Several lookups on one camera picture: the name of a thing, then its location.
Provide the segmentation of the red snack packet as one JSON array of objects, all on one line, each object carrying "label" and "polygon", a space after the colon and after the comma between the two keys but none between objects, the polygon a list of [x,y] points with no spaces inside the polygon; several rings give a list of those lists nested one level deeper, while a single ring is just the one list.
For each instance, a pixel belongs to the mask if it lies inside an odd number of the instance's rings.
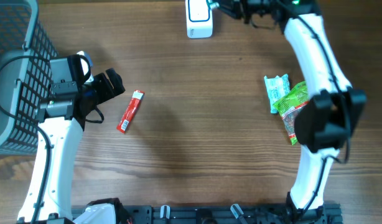
[{"label": "red snack packet", "polygon": [[141,90],[135,90],[133,92],[128,107],[126,108],[126,111],[124,112],[119,124],[116,127],[116,129],[121,133],[125,133],[127,131],[130,122],[134,118],[134,115],[136,114],[141,101],[144,98],[144,95],[145,93]]}]

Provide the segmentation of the pale green wipes packet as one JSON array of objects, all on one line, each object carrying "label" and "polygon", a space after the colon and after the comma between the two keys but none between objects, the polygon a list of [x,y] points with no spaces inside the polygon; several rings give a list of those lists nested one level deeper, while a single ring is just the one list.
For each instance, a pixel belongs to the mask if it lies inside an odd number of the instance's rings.
[{"label": "pale green wipes packet", "polygon": [[276,114],[278,110],[275,109],[274,103],[290,92],[288,74],[284,74],[281,77],[277,75],[274,78],[265,76],[264,84],[268,94],[270,112],[271,114]]}]

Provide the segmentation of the green snack bag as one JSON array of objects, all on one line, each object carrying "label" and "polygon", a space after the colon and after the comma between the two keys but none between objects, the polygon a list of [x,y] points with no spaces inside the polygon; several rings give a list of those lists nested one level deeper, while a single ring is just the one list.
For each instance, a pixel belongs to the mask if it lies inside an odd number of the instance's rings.
[{"label": "green snack bag", "polygon": [[300,110],[309,102],[309,94],[305,81],[298,83],[287,95],[274,103],[284,122],[287,135],[292,145],[297,143],[294,124]]}]

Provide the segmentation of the dark green small box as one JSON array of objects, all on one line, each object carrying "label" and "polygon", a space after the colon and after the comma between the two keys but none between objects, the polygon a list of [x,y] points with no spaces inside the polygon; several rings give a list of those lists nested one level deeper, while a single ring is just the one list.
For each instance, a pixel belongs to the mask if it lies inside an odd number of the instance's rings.
[{"label": "dark green small box", "polygon": [[213,10],[220,7],[220,3],[217,0],[206,0],[209,10]]}]

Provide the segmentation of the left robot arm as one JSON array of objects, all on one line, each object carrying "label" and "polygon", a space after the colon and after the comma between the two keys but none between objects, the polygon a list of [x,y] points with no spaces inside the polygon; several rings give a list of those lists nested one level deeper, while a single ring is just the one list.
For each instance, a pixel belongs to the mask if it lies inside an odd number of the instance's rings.
[{"label": "left robot arm", "polygon": [[73,218],[73,170],[87,116],[125,91],[113,68],[93,76],[90,57],[83,51],[52,59],[50,64],[53,82],[37,109],[37,154],[18,223]]}]

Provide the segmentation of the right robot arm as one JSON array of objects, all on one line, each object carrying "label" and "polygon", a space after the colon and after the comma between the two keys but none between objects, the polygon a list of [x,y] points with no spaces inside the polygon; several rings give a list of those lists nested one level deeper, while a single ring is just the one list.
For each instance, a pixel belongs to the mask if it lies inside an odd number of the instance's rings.
[{"label": "right robot arm", "polygon": [[327,40],[319,4],[314,0],[209,1],[234,19],[250,23],[269,14],[290,43],[303,73],[309,98],[296,116],[294,129],[301,145],[296,180],[282,205],[256,209],[257,222],[335,223],[340,208],[323,200],[334,163],[347,163],[339,153],[350,152],[350,140],[366,104],[341,71]]}]

